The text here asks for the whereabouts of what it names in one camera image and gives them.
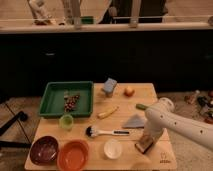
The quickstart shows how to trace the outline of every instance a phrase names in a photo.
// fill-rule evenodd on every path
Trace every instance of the white brush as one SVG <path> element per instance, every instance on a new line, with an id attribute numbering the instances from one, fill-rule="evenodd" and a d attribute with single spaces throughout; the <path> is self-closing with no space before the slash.
<path id="1" fill-rule="evenodd" d="M 86 129 L 86 134 L 89 137 L 96 137 L 98 135 L 129 135 L 129 131 L 123 131 L 123 130 L 104 131 L 104 130 L 99 130 L 97 126 L 89 126 Z"/>

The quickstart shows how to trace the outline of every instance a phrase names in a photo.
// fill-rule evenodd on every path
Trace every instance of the cabinet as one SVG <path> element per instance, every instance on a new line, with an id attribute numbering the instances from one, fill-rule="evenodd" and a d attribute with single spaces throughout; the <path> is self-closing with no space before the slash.
<path id="1" fill-rule="evenodd" d="M 0 90 L 42 95 L 49 81 L 152 82 L 157 91 L 213 86 L 211 30 L 0 35 Z"/>

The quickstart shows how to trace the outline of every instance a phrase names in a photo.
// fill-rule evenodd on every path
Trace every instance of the banana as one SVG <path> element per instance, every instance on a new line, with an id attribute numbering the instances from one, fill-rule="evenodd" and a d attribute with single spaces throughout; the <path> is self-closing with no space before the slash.
<path id="1" fill-rule="evenodd" d="M 104 119 L 104 118 L 108 117 L 109 115 L 111 115 L 112 113 L 114 113 L 116 110 L 118 110 L 118 108 L 119 107 L 116 106 L 116 107 L 108 109 L 106 112 L 99 113 L 98 114 L 98 118 L 99 119 Z"/>

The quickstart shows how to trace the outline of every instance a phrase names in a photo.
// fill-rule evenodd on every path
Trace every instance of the cable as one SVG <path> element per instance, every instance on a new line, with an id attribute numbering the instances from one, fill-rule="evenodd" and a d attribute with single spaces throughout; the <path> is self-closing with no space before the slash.
<path id="1" fill-rule="evenodd" d="M 4 102 L 4 104 L 5 104 L 5 106 L 7 107 L 7 109 L 13 114 L 13 116 L 15 116 L 16 114 L 12 111 L 12 109 L 9 107 L 9 105 L 8 105 L 6 102 Z M 26 137 L 28 143 L 31 144 L 30 139 L 28 138 L 28 136 L 27 136 L 27 134 L 26 134 L 26 132 L 25 132 L 23 126 L 21 125 L 20 121 L 19 121 L 19 120 L 17 120 L 17 121 L 18 121 L 18 124 L 19 124 L 19 126 L 21 127 L 21 130 L 22 130 L 22 132 L 24 133 L 24 135 L 25 135 L 25 137 Z"/>

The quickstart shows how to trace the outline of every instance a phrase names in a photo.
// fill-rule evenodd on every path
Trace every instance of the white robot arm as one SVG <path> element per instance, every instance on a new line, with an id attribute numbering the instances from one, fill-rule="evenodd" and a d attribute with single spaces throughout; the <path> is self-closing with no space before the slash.
<path id="1" fill-rule="evenodd" d="M 30 0 L 29 4 L 31 8 L 41 16 L 42 19 L 48 20 L 52 18 L 44 6 L 44 0 Z"/>
<path id="2" fill-rule="evenodd" d="M 147 123 L 136 147 L 145 153 L 168 128 L 213 151 L 213 126 L 174 113 L 174 104 L 168 98 L 161 98 L 145 110 Z"/>

